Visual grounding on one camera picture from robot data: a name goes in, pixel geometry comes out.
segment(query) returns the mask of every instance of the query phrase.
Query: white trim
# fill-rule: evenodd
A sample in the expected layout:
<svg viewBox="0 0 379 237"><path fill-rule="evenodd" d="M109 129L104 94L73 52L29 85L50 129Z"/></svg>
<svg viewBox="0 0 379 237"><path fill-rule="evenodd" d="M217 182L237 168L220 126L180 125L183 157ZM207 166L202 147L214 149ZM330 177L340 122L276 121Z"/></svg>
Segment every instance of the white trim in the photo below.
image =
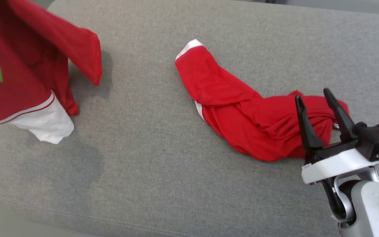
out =
<svg viewBox="0 0 379 237"><path fill-rule="evenodd" d="M40 141L58 144L74 130L74 124L65 109L54 96L47 107L22 114L6 124L29 130Z"/></svg>
<svg viewBox="0 0 379 237"><path fill-rule="evenodd" d="M203 106L201 104L197 103L197 101L194 101L194 102L195 102L195 107L197 108L198 114L206 122L206 120L203 117L203 111L202 111L203 110Z"/></svg>
<svg viewBox="0 0 379 237"><path fill-rule="evenodd" d="M21 116L22 114L26 114L26 113L29 113L31 111L41 110L41 109L45 108L46 106L50 105L50 103L53 102L54 97L55 97L54 93L51 92L51 95L49 96L49 98L45 102L43 102L42 104L40 104L38 106L35 106L35 107L32 107L32 108L28 108L28 109L20 111L20 112L17 112L15 114L11 115L10 117L7 117L7 118L1 120L0 124L1 123L6 123L8 121L16 120L17 117Z"/></svg>
<svg viewBox="0 0 379 237"><path fill-rule="evenodd" d="M346 174L368 166L377 165L378 161L367 160L355 148L340 152L335 156L328 157L316 163L302 167L302 179L304 183L314 183L319 180Z"/></svg>
<svg viewBox="0 0 379 237"><path fill-rule="evenodd" d="M181 50L181 52L176 56L175 61L182 55L184 55L188 50L191 48L195 48L198 46L203 46L201 42L199 42L197 39L193 39L192 41L188 42L187 45L185 45L184 49Z"/></svg>

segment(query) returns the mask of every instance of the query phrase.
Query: white stripe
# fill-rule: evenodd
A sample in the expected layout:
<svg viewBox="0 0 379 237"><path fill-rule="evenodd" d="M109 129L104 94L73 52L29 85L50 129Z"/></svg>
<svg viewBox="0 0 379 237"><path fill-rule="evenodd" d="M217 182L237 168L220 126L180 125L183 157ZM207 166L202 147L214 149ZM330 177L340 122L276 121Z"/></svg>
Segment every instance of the white stripe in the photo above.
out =
<svg viewBox="0 0 379 237"><path fill-rule="evenodd" d="M1 121L0 121L0 124L1 124L1 123L6 123L7 121L10 121L10 120L12 120L13 118L15 118L15 117L17 117L17 116L19 116L19 115L21 115L21 114L25 114L25 113L30 112L30 111L35 111L35 110L40 110L40 109L42 109L42 108L48 106L48 105L54 100L54 97L55 97L54 93L51 92L51 96L49 96L49 98L48 98L45 102L43 102L42 104L40 104L40 105L38 105L38 106L35 106L35 107L32 107L32 108L28 108L28 109L23 110L23 111L20 111L20 112L17 112L17 113L15 113L15 114L11 115L10 117L7 117L7 118L1 120Z"/></svg>
<svg viewBox="0 0 379 237"><path fill-rule="evenodd" d="M198 114L201 116L201 118L206 122L206 120L204 119L203 117L203 106L199 103L197 103L197 101L194 101L195 102L195 107L197 108L197 112Z"/></svg>
<svg viewBox="0 0 379 237"><path fill-rule="evenodd" d="M56 97L48 107L23 114L8 122L21 129L27 129L40 141L58 144L74 130L74 124Z"/></svg>
<svg viewBox="0 0 379 237"><path fill-rule="evenodd" d="M184 49L181 50L181 52L176 56L175 58L175 61L182 55L184 55L188 50L190 50L191 48L195 48L195 47L198 47L198 46L203 46L203 44L201 42L199 42L197 39L193 39L192 41L190 41L187 45L185 45Z"/></svg>

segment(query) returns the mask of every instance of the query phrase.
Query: white hem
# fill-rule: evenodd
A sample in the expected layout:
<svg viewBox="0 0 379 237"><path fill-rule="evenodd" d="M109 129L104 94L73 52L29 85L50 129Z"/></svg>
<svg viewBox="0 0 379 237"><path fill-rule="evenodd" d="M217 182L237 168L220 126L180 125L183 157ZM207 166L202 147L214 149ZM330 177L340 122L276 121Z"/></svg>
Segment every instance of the white hem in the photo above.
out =
<svg viewBox="0 0 379 237"><path fill-rule="evenodd" d="M198 114L200 115L200 117L206 122L206 120L204 119L203 117L203 105L200 104L200 103L197 103L197 101L194 101L195 102L195 107L197 108L197 112Z"/></svg>
<svg viewBox="0 0 379 237"><path fill-rule="evenodd" d="M193 39L192 41L188 42L187 45L185 45L184 49L181 50L181 52L176 56L175 61L182 55L184 55L188 50L191 48L195 48L198 46L203 46L201 42L199 42L197 39Z"/></svg>
<svg viewBox="0 0 379 237"><path fill-rule="evenodd" d="M32 107L32 108L28 108L28 109L20 111L20 112L17 112L15 114L13 114L13 115L11 115L11 116L9 116L9 117L1 120L0 124L11 122L11 121L17 119L18 117L20 117L23 114L28 114L28 113L31 113L31 112L42 110L45 107L48 107L54 101L55 101L55 95L54 95L53 92L51 92L51 96L49 96L49 98L45 102L43 102L42 104L37 105L37 106Z"/></svg>

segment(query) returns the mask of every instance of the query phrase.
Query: crumpled red shirt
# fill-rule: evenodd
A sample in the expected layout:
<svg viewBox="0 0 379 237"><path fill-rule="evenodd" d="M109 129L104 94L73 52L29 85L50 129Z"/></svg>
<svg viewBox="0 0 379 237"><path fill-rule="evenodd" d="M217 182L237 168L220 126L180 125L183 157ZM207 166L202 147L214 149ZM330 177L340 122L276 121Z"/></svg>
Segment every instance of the crumpled red shirt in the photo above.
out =
<svg viewBox="0 0 379 237"><path fill-rule="evenodd" d="M237 151L263 161L305 156L296 112L295 96L302 96L308 118L324 145L331 138L333 111L323 96L289 95L263 98L259 93L220 67L202 46L180 55L178 73L200 115ZM348 111L347 105L339 101Z"/></svg>
<svg viewBox="0 0 379 237"><path fill-rule="evenodd" d="M77 115L68 59L99 85L101 49L95 33L28 0L0 0L0 120L42 104L51 90L70 116Z"/></svg>

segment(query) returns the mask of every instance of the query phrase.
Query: gray upholstery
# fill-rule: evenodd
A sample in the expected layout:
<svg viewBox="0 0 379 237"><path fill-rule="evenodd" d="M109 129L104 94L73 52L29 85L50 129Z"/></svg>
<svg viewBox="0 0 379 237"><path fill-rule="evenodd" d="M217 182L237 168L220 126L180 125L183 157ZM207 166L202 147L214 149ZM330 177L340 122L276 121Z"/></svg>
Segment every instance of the gray upholstery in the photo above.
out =
<svg viewBox="0 0 379 237"><path fill-rule="evenodd" d="M104 75L71 66L80 105L59 145L0 127L0 199L28 219L100 236L338 236L301 159L260 162L197 114L174 65L192 39L263 96L330 87L379 123L379 15L223 0L56 0L97 33Z"/></svg>

